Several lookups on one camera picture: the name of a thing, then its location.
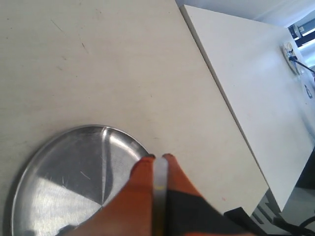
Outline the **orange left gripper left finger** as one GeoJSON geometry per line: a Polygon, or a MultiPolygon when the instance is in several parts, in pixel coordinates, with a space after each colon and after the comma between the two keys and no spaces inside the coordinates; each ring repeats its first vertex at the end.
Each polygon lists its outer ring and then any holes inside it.
{"type": "Polygon", "coordinates": [[[153,155],[132,168],[128,182],[101,211],[66,236],[151,236],[153,155]]]}

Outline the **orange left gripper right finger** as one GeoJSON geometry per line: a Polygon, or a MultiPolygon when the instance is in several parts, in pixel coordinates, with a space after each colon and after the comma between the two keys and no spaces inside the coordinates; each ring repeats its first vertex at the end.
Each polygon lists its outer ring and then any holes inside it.
{"type": "Polygon", "coordinates": [[[191,183],[172,154],[168,162],[165,236],[259,236],[213,208],[191,183]]]}

